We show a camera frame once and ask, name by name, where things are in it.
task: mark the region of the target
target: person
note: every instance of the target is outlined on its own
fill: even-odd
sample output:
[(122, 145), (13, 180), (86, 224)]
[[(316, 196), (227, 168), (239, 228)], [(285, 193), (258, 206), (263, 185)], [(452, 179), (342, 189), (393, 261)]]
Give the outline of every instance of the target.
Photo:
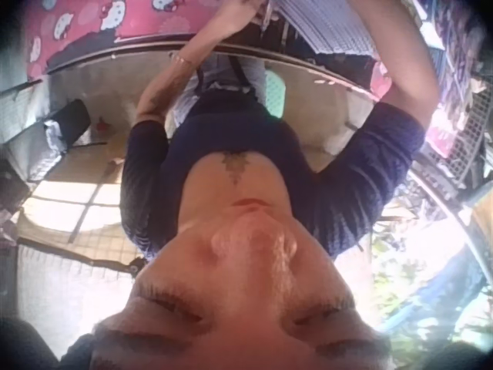
[[(404, 180), (438, 83), (398, 0), (348, 3), (393, 85), (320, 173), (263, 106), (262, 65), (210, 58), (262, 0), (225, 0), (147, 86), (120, 207), (149, 263), (124, 310), (97, 325), (92, 368), (390, 366), (387, 340), (362, 322), (333, 259), (371, 229)], [(169, 143), (163, 123), (173, 108)]]

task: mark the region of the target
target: black strap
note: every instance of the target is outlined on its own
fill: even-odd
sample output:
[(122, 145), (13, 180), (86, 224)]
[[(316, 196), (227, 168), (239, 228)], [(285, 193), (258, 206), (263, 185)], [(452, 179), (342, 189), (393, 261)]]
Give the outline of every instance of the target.
[(238, 60), (238, 57), (234, 55), (229, 55), (229, 58), (230, 58), (231, 67), (233, 68), (234, 74), (238, 78), (238, 82), (241, 84), (241, 86), (252, 87), (252, 84), (248, 80), (247, 75), (245, 75), (243, 68), (241, 68), (241, 64), (240, 61)]
[[(255, 88), (252, 86), (250, 81), (247, 78), (247, 75), (245, 75), (245, 72), (243, 71), (243, 68), (241, 67), (240, 61), (238, 58), (234, 55), (229, 55), (228, 56), (231, 64), (231, 68), (233, 69), (233, 72), (238, 79), (238, 82), (243, 88), (248, 88), (248, 95), (256, 96), (256, 91)], [(195, 88), (195, 95), (197, 96), (202, 96), (205, 90), (207, 90), (210, 85), (214, 83), (214, 81), (211, 81), (208, 86), (205, 86), (204, 88), (204, 77), (203, 77), (203, 70), (201, 67), (197, 68), (197, 86)]]
[(197, 86), (195, 88), (195, 95), (201, 96), (203, 93), (203, 70), (202, 67), (197, 68), (197, 79), (199, 80), (197, 82)]

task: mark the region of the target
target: sleeve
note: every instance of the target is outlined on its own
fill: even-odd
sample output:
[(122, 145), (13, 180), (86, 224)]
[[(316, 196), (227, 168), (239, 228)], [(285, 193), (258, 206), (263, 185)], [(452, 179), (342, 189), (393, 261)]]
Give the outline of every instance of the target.
[(120, 194), (122, 227), (129, 239), (149, 258), (153, 235), (148, 228), (159, 168), (168, 153), (162, 123), (144, 121), (132, 128), (126, 151)]
[(424, 135), (415, 118), (377, 103), (346, 148), (319, 173), (314, 228), (332, 257), (370, 232), (405, 180)]

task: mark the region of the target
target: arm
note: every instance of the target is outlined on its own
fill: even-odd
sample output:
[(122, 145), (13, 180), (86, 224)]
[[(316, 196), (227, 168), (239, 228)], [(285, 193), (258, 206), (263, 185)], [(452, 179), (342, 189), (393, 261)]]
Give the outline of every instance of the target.
[(196, 67), (218, 42), (246, 26), (262, 2), (226, 0), (214, 18), (179, 51), (179, 58), (151, 81), (140, 98), (123, 168), (120, 213), (127, 236), (147, 258), (152, 258), (163, 246), (160, 230), (151, 230), (149, 219), (156, 202), (159, 168), (168, 151), (164, 117)]
[(183, 92), (196, 68), (224, 39), (243, 29), (264, 0), (226, 0), (216, 15), (178, 53), (142, 94), (137, 120), (164, 122), (167, 112)]
[(347, 0), (366, 25), (392, 87), (382, 102), (412, 115), (425, 129), (439, 90), (428, 47), (399, 0)]
[(347, 147), (319, 173), (314, 230), (333, 257), (367, 234), (424, 142), (438, 85), (428, 48), (398, 0), (348, 0), (393, 86)]

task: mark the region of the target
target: hand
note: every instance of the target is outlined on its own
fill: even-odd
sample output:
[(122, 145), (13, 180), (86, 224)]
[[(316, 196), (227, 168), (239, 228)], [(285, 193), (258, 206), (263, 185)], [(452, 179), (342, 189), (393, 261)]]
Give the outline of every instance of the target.
[(229, 37), (244, 29), (259, 12), (266, 0), (223, 0), (213, 20), (224, 37)]

